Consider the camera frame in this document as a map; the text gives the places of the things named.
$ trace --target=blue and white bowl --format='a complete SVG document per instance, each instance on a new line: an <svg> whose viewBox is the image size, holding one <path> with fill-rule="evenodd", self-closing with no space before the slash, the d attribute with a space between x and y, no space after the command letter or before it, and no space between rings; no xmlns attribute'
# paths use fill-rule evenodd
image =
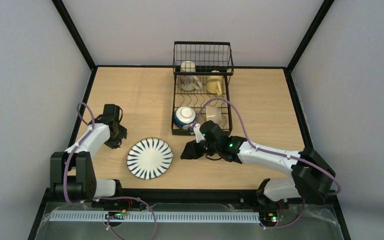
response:
<svg viewBox="0 0 384 240"><path fill-rule="evenodd" d="M159 138L147 138L136 143L127 154L127 168L140 179L154 179L172 165L173 151Z"/></svg>
<svg viewBox="0 0 384 240"><path fill-rule="evenodd" d="M188 106L179 107L174 113L173 121L180 129L187 130L195 121L197 114L194 109Z"/></svg>

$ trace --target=black metal frame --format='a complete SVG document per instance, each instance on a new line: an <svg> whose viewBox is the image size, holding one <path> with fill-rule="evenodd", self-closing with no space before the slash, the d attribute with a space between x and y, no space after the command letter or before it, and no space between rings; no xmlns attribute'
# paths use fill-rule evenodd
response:
<svg viewBox="0 0 384 240"><path fill-rule="evenodd" d="M190 75L188 72L182 72L180 70L180 64L184 61L192 61L196 64L195 75L199 76L232 76L235 68L232 57L232 48L230 42L224 41L174 41L173 48L173 72L175 75Z"/></svg>
<svg viewBox="0 0 384 240"><path fill-rule="evenodd" d="M62 0L52 0L56 9L58 10L62 20L67 26L69 32L71 33L74 41L76 42L81 54L83 55L85 61L89 65L91 69L91 74L89 78L89 82L87 84L86 91L83 96L83 102L87 102L89 95L92 90L92 86L95 80L95 76L99 67L113 67L113 68L171 68L171 65L95 65L90 56L85 44L80 37L79 32L77 31L72 19L70 18L67 9L65 8ZM311 140L310 132L306 123L306 119L301 108L300 100L297 95L297 91L295 88L294 81L292 79L291 73L294 70L294 67L297 65L300 57L304 53L307 48L310 40L316 33L316 30L320 26L323 18L328 13L329 8L333 4L334 0L324 0L319 11L314 17L310 27L304 35L300 45L298 46L295 54L293 55L289 65L287 67L279 66L279 67L259 67L259 66L235 66L236 69L282 69L285 74L286 82L288 85L290 97L292 100L292 104L295 110L296 118L298 120L299 128L301 131L302 139L304 141L304 145L306 148L313 149L313 143ZM84 107L80 109L80 112L84 113ZM77 117L75 122L73 132L71 134L71 138L69 141L69 146L71 146L75 140L79 131L79 127L81 124L81 120ZM42 220L42 216L45 212L45 207L48 202L54 201L51 199L49 188L46 189L45 194L43 196L40 207L37 211L36 218L32 225L30 234L28 236L29 240L34 240L36 236L36 232ZM148 203L219 203L219 204L241 204L240 199L243 199L244 202L254 201L255 198L255 190L183 190L183 189L123 189L123 193L126 196L131 197L141 197L141 199L147 201ZM351 239L350 234L347 229L347 225L345 223L345 219L341 210L341 206L338 202L338 198L336 196L330 196L326 200L327 204L332 204L336 213L337 220L341 226L341 231L344 239Z"/></svg>
<svg viewBox="0 0 384 240"><path fill-rule="evenodd" d="M190 136L191 133L189 133L188 130L185 130L185 129L180 129L178 127L176 127L175 125L175 122L174 122L174 117L175 117L175 112L176 112L176 109L178 107L176 107L176 95L182 95L182 94L187 94L187 93L178 93L176 92L176 87L177 87L177 84L176 84L176 75L174 75L174 88L173 88L173 107L172 107L172 110L171 110L171 134L172 135L177 135L177 136ZM224 76L224 86L226 88L226 99L228 101L230 101L230 93L229 93L229 81L228 81L228 77L227 76ZM195 111L199 111L199 109L201 108L201 106L198 106L198 107L191 107L193 108ZM230 105L227 105L227 106L223 106L223 107L219 107L222 112L223 112L223 109L227 109L227 123L228 124L228 128L223 128L223 131L226 132L227 134L231 134L232 133L232 129L233 129L233 124L232 124L232 108Z"/></svg>

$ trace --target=white cable tray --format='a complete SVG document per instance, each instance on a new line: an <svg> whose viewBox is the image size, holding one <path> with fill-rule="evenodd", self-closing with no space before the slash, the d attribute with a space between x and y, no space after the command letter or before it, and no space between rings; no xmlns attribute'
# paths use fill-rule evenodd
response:
<svg viewBox="0 0 384 240"><path fill-rule="evenodd" d="M50 222L102 222L107 220L108 211L54 210ZM257 212L187 212L156 211L158 223L259 223ZM118 216L111 222L153 223L149 211L131 211L128 215Z"/></svg>

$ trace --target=white mug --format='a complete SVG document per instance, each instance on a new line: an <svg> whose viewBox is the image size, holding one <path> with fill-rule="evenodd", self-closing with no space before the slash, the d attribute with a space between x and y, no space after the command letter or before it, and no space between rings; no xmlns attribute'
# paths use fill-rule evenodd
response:
<svg viewBox="0 0 384 240"><path fill-rule="evenodd" d="M184 61L181 63L180 71L184 73L194 73L195 63L193 61ZM203 83L195 75L180 75L180 88L185 91L200 90Z"/></svg>

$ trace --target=white wall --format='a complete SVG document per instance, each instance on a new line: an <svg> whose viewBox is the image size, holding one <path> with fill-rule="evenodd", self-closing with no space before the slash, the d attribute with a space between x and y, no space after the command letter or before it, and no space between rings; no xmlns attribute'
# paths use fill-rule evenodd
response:
<svg viewBox="0 0 384 240"><path fill-rule="evenodd" d="M29 235L89 75L52 1L0 1L0 239Z"/></svg>
<svg viewBox="0 0 384 240"><path fill-rule="evenodd" d="M231 42L237 66L287 66L322 0L68 0L96 64L171 65L177 41Z"/></svg>
<svg viewBox="0 0 384 240"><path fill-rule="evenodd" d="M384 1L335 1L292 75L351 238L384 239Z"/></svg>

